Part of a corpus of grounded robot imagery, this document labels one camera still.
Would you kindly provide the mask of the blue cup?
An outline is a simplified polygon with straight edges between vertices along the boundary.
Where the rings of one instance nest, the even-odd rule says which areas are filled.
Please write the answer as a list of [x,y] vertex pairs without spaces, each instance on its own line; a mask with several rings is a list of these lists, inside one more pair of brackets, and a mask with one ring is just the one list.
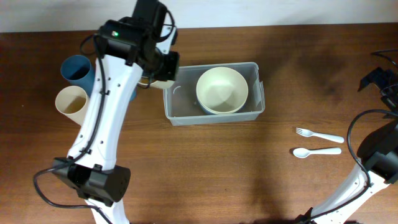
[[137,89],[135,88],[135,89],[133,90],[133,92],[132,92],[131,97],[130,97],[130,101],[133,101],[133,100],[136,98],[136,96],[137,96]]
[[79,86],[91,96],[95,80],[95,70],[88,58],[83,55],[68,57],[61,65],[60,73],[71,85]]

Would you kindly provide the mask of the blue bowl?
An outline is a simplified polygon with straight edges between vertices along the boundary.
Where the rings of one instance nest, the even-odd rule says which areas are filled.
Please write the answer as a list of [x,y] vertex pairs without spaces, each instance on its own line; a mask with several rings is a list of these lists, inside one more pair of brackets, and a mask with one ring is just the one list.
[[[216,115],[216,114],[220,114],[220,113],[213,113],[211,111],[209,111],[208,109],[206,109],[199,101],[197,102],[197,105],[199,106],[199,108],[208,115]],[[232,113],[240,113],[243,109],[244,109],[245,105],[243,105],[240,109],[233,111]]]

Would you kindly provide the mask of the cream bowl back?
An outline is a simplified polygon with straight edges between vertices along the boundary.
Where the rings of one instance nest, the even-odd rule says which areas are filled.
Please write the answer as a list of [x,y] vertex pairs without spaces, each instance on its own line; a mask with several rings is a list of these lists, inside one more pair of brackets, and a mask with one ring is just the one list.
[[215,67],[197,81],[196,96],[201,107],[210,114],[231,114],[239,111],[248,99],[245,78],[228,67]]

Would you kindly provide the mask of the cream cup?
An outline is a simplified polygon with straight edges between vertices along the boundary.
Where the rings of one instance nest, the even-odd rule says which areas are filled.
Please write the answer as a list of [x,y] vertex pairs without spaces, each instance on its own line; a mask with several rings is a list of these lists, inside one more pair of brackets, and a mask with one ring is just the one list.
[[173,84],[173,80],[167,80],[167,81],[159,81],[147,77],[142,77],[139,82],[139,86],[142,88],[158,88],[158,89],[168,89],[170,88]]
[[79,86],[62,89],[55,99],[56,109],[78,125],[82,125],[90,102],[86,91]]

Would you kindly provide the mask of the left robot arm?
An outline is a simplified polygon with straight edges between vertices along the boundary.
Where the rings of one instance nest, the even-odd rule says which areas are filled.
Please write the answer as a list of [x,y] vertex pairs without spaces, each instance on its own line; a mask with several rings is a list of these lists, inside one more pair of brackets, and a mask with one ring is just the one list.
[[88,111],[66,157],[52,173],[76,190],[96,223],[127,223],[123,197],[131,172],[116,163],[119,134],[141,78],[175,80],[179,55],[171,12],[159,1],[138,0],[134,12],[109,20],[93,37],[96,73]]

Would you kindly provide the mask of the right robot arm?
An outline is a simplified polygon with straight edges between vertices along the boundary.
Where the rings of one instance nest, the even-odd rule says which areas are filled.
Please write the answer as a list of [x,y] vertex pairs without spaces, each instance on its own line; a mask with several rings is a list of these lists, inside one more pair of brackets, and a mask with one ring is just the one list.
[[[377,67],[360,80],[358,90],[376,85],[387,110],[367,110],[355,116],[346,134],[355,166],[346,180],[323,203],[296,218],[295,223],[349,223],[349,217],[377,192],[397,182],[397,74]],[[354,152],[351,134],[356,122],[371,113],[391,122],[367,135]]]

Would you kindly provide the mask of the clear plastic container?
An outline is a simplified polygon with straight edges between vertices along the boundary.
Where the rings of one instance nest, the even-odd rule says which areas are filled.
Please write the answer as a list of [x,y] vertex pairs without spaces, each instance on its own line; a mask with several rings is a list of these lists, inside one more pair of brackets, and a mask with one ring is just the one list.
[[[199,77],[207,70],[220,66],[236,70],[248,83],[248,99],[240,113],[208,115],[197,105],[196,85]],[[258,64],[254,62],[180,67],[175,83],[165,89],[163,94],[165,115],[174,126],[252,121],[266,108],[264,85],[259,79]]]

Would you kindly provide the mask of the white plastic fork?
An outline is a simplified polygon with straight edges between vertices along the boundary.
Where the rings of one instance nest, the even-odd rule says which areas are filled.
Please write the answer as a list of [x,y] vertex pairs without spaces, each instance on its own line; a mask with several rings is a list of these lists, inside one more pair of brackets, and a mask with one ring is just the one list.
[[329,141],[337,142],[337,143],[344,143],[345,139],[341,136],[335,136],[331,134],[323,134],[323,133],[316,133],[308,129],[303,129],[303,128],[296,128],[295,132],[303,137],[309,138],[309,137],[317,137],[317,138],[322,138],[326,139]]

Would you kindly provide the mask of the white plastic spoon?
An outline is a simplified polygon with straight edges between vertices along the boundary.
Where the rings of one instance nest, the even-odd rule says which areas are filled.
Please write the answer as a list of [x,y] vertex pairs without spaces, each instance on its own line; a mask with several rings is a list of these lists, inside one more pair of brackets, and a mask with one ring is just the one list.
[[296,148],[292,151],[292,154],[300,159],[307,158],[308,156],[311,155],[338,155],[341,153],[342,150],[338,147],[314,149],[314,150],[309,150],[301,147],[301,148]]

